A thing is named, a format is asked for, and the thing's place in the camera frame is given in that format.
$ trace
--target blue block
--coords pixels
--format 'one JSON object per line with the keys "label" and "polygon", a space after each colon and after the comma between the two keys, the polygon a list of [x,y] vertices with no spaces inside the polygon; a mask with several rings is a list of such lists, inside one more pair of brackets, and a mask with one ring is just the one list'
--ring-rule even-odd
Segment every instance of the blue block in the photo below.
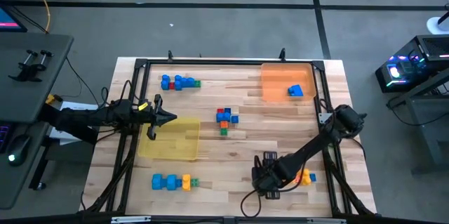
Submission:
{"label": "blue block", "polygon": [[167,190],[176,190],[176,175],[167,176]]}
{"label": "blue block", "polygon": [[186,87],[188,87],[188,85],[187,85],[187,78],[182,78],[181,79],[181,86],[183,87],[183,88],[186,88]]}
{"label": "blue block", "polygon": [[316,182],[316,175],[315,175],[315,173],[310,173],[310,180],[312,182]]}
{"label": "blue block", "polygon": [[162,80],[170,83],[170,77],[168,75],[162,75]]}
{"label": "blue block", "polygon": [[175,90],[176,91],[182,91],[181,81],[175,81]]}
{"label": "blue block", "polygon": [[154,174],[152,179],[152,189],[162,190],[162,174]]}
{"label": "blue block", "polygon": [[239,122],[239,116],[238,115],[232,115],[231,116],[231,122],[232,123],[238,123]]}
{"label": "blue block", "polygon": [[288,94],[292,97],[302,97],[304,94],[302,93],[301,86],[299,84],[291,86],[288,89]]}
{"label": "blue block", "polygon": [[224,120],[225,120],[225,114],[217,113],[217,122],[224,121]]}
{"label": "blue block", "polygon": [[195,79],[193,77],[187,79],[187,87],[195,87]]}
{"label": "blue block", "polygon": [[168,87],[168,83],[169,82],[165,80],[161,81],[161,88],[165,91],[169,90],[170,88]]}
{"label": "blue block", "polygon": [[182,179],[176,180],[176,188],[182,187]]}
{"label": "blue block", "polygon": [[231,114],[228,112],[224,113],[224,119],[225,121],[231,122]]}

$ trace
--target black wheel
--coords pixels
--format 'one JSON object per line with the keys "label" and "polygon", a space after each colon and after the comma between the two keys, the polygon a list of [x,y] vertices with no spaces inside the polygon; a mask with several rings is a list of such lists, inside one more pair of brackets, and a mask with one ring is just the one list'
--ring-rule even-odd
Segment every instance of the black wheel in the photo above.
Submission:
{"label": "black wheel", "polygon": [[44,182],[39,182],[39,185],[37,185],[35,190],[43,190],[45,188],[47,188],[47,185]]}

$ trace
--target keyboard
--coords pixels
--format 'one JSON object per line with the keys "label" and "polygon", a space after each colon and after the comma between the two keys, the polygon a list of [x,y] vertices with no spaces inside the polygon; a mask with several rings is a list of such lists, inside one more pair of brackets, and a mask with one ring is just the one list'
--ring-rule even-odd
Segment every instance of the keyboard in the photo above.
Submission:
{"label": "keyboard", "polygon": [[13,136],[14,124],[0,121],[0,153],[6,151],[9,140]]}

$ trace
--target computer tower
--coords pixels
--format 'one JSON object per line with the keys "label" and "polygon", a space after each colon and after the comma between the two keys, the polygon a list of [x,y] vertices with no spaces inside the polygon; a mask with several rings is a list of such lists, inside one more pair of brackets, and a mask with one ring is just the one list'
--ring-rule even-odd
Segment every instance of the computer tower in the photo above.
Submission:
{"label": "computer tower", "polygon": [[383,93],[409,91],[449,67],[449,35],[418,35],[375,74]]}

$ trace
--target green block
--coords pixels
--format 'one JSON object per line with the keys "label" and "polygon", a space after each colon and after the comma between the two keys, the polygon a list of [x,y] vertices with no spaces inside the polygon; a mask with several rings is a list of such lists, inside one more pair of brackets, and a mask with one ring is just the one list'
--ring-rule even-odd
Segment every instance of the green block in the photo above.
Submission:
{"label": "green block", "polygon": [[199,187],[199,179],[198,178],[192,178],[190,180],[190,186],[192,186],[192,187]]}

